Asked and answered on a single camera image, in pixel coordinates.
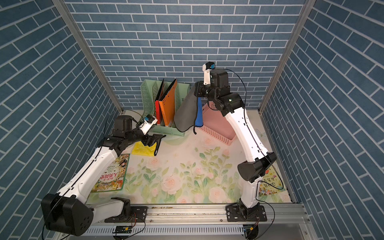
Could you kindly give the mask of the yellow dishcloth black trim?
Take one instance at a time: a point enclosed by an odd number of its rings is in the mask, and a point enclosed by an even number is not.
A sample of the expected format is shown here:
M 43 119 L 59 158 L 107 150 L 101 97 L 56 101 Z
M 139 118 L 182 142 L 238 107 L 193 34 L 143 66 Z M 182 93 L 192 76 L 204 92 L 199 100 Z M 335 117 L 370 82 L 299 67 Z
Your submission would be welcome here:
M 132 150 L 132 155 L 154 157 L 156 147 L 157 147 L 157 143 L 149 147 L 149 146 L 144 146 L 142 142 L 137 142 L 135 143 L 134 148 Z

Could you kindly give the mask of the blue grey dishcloth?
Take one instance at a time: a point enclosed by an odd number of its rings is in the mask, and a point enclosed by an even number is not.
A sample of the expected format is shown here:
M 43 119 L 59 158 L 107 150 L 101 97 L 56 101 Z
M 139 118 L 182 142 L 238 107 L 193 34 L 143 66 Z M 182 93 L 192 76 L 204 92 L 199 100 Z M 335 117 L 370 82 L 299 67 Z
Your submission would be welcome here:
M 195 83 L 182 102 L 182 105 L 175 113 L 175 126 L 177 130 L 182 133 L 193 128 L 193 133 L 196 135 L 196 128 L 200 128 L 204 125 L 201 100 L 203 96 L 203 85 L 203 82 Z

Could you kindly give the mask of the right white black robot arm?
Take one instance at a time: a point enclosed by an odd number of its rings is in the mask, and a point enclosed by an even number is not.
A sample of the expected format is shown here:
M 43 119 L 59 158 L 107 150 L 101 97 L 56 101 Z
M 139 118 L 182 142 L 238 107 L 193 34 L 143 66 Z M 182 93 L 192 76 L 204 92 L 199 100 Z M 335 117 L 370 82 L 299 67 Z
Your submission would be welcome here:
M 195 95 L 205 97 L 215 104 L 223 117 L 234 129 L 246 160 L 238 165 L 238 172 L 245 181 L 240 205 L 245 215 L 259 204 L 260 183 L 266 170 L 273 165 L 277 156 L 268 152 L 254 130 L 241 96 L 232 93 L 228 73 L 224 69 L 203 70 L 204 80 L 196 83 Z

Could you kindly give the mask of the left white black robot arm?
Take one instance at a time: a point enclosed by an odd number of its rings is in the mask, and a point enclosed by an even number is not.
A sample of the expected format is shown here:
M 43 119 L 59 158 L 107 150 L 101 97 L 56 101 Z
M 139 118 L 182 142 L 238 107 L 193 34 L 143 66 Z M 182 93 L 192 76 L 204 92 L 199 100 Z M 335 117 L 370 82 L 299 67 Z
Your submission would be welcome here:
M 94 185 L 127 147 L 137 142 L 144 146 L 160 147 L 163 135 L 148 133 L 158 120 L 147 115 L 136 128 L 132 126 L 133 120 L 131 116 L 118 116 L 112 134 L 102 138 L 79 172 L 57 193 L 47 194 L 42 199 L 44 230 L 81 236 L 92 224 L 106 219 L 113 222 L 136 220 L 129 199 L 114 197 L 107 203 L 93 207 L 86 204 Z

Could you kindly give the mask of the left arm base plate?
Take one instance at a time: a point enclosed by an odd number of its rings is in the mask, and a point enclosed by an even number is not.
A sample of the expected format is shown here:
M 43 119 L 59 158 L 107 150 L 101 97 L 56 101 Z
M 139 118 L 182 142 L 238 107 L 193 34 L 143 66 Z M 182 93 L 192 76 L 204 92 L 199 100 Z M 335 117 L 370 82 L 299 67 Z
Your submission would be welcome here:
M 104 220 L 105 223 L 143 223 L 147 217 L 148 207 L 130 206 L 124 207 L 122 212 Z

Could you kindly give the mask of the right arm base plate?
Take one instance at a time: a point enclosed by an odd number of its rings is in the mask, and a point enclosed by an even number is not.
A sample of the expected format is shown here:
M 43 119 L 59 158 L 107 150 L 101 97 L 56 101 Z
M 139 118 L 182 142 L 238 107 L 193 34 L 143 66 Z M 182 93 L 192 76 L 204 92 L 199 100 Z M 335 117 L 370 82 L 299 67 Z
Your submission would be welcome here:
M 264 206 L 260 204 L 247 209 L 239 205 L 226 206 L 228 222 L 266 222 L 267 214 Z

